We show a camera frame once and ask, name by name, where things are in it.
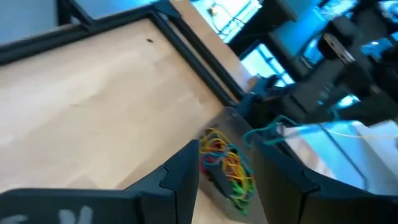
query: wood grain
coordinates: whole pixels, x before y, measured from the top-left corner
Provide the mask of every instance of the wood grain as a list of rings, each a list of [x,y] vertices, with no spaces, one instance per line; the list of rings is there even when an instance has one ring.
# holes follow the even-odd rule
[[[247,89],[250,76],[232,51],[188,1],[174,4]],[[176,153],[221,109],[148,20],[3,66],[0,191],[123,189]],[[199,192],[194,223],[228,221]]]

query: black bracket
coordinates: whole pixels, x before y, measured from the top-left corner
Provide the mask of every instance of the black bracket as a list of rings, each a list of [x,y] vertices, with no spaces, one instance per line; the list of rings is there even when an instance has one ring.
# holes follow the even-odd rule
[[[58,26],[72,23],[71,16],[78,19],[86,30],[91,30],[95,20],[75,0],[57,0]]]
[[[181,14],[168,1],[159,1],[153,4],[157,12],[160,12],[167,17],[181,18]]]

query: black metal frame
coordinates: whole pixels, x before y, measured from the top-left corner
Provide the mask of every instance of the black metal frame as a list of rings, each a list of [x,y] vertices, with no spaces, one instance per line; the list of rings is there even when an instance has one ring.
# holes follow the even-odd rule
[[[63,45],[79,41],[136,22],[142,19],[150,19],[163,33],[167,40],[179,52],[179,54],[192,67],[197,75],[208,85],[210,90],[225,106],[234,106],[234,100],[223,90],[212,74],[196,58],[192,51],[185,45],[182,39],[170,27],[167,19],[173,23],[179,32],[188,40],[190,45],[199,53],[217,76],[231,90],[232,94],[240,100],[244,96],[242,88],[229,75],[220,62],[201,42],[194,31],[181,18],[180,13],[168,1],[161,1],[122,12],[101,19],[93,19],[74,1],[57,0],[58,24],[70,23],[70,16],[76,17],[81,24],[61,27],[59,30],[49,32],[38,37],[20,40],[0,47],[0,66],[15,62],[22,58],[37,55]]]

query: tangle of rubber bands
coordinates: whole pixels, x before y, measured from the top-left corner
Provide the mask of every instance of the tangle of rubber bands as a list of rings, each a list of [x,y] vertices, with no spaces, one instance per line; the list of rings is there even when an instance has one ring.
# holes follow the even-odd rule
[[[210,166],[221,165],[222,171],[232,186],[229,199],[234,206],[247,215],[249,198],[253,195],[254,178],[247,157],[222,132],[208,128],[199,139],[200,170],[208,176]]]

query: wooden table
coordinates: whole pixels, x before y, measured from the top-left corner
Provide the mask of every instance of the wooden table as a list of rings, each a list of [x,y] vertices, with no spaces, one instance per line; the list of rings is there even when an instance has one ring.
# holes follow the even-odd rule
[[[183,18],[248,89],[250,74],[188,1]],[[0,191],[123,189],[222,105],[150,21],[0,68]],[[193,223],[228,223],[198,193]]]

